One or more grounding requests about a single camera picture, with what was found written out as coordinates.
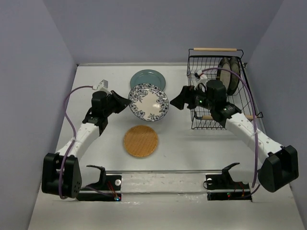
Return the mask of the teal plate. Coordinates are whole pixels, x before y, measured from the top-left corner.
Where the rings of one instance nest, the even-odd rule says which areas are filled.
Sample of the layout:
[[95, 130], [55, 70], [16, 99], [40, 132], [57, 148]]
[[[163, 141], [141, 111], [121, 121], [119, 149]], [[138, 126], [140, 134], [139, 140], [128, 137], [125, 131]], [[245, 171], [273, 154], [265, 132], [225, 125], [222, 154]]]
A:
[[133, 88], [142, 83], [155, 85], [161, 90], [164, 90], [166, 86], [164, 76], [160, 72], [153, 69], [143, 69], [136, 72], [130, 80], [130, 87]]

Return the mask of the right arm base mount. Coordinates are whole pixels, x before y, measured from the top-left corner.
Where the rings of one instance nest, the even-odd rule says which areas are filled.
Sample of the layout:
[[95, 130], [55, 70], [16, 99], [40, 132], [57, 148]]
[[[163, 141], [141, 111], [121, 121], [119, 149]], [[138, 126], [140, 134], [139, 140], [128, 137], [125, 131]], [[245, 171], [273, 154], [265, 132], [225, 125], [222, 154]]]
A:
[[208, 201], [252, 200], [249, 185], [234, 182], [231, 178], [229, 170], [236, 165], [239, 163], [232, 163], [224, 167], [221, 173], [206, 175], [203, 187], [207, 191]]

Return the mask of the large black striped plate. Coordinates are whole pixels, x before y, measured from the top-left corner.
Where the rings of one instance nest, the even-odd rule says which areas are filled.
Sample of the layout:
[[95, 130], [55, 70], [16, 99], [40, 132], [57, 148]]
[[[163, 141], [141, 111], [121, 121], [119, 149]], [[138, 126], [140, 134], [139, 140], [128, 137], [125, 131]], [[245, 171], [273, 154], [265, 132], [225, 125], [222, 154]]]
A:
[[231, 73], [227, 94], [233, 95], [236, 92], [240, 82], [239, 78], [237, 77], [237, 75], [240, 77], [240, 65], [236, 57], [231, 57], [229, 63], [230, 69], [235, 73], [235, 75]]

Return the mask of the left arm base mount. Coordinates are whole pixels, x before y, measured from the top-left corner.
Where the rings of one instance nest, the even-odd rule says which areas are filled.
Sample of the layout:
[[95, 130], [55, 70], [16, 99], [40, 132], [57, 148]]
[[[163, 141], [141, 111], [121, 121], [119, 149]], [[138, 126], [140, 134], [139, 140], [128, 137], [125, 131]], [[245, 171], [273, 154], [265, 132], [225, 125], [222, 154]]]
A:
[[87, 165], [86, 169], [98, 169], [100, 171], [99, 180], [82, 188], [76, 200], [89, 202], [120, 202], [122, 200], [122, 175], [108, 174], [102, 166]]

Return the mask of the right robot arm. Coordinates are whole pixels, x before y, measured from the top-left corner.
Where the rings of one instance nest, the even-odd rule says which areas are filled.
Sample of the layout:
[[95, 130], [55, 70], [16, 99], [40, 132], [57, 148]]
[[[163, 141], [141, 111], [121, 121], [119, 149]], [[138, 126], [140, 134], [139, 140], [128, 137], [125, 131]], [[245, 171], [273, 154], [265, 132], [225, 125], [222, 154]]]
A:
[[251, 181], [273, 193], [299, 176], [297, 150], [272, 140], [249, 121], [241, 110], [227, 101], [226, 88], [219, 80], [209, 80], [205, 90], [199, 86], [183, 86], [180, 94], [170, 101], [179, 110], [197, 106], [210, 111], [212, 119], [241, 139], [255, 154], [256, 172]]

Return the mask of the small black striped plate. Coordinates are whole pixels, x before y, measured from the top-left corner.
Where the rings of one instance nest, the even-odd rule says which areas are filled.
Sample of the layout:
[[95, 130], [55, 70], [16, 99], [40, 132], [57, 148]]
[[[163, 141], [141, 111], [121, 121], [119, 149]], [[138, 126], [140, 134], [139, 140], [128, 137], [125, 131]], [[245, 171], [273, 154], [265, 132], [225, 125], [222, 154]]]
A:
[[231, 73], [226, 71], [226, 70], [231, 70], [229, 59], [226, 57], [222, 58], [221, 61], [219, 62], [218, 67], [222, 68], [223, 70], [221, 69], [217, 70], [216, 79], [220, 80], [225, 87], [228, 87], [231, 79]]

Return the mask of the blue floral plate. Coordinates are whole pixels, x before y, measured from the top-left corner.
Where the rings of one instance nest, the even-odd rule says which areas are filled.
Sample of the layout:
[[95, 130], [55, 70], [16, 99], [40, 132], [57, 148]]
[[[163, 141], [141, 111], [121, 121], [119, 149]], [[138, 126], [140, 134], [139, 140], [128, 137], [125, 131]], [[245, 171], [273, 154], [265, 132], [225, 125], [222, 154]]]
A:
[[169, 110], [166, 93], [153, 84], [136, 85], [130, 90], [128, 99], [131, 101], [129, 107], [132, 113], [144, 121], [161, 120]]

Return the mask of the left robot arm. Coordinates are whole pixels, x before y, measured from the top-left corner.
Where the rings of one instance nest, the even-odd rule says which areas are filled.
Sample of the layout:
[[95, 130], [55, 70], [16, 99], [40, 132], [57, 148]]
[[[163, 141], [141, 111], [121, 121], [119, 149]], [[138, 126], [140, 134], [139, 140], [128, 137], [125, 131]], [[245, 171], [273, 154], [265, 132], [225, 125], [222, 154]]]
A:
[[95, 189], [106, 185], [104, 167], [87, 165], [81, 168], [79, 160], [104, 132], [108, 117], [122, 112], [130, 103], [129, 99], [115, 91], [93, 93], [91, 107], [80, 128], [73, 128], [71, 140], [56, 153], [48, 153], [44, 157], [41, 182], [43, 193], [57, 195], [61, 199], [76, 198], [80, 190], [89, 185]]

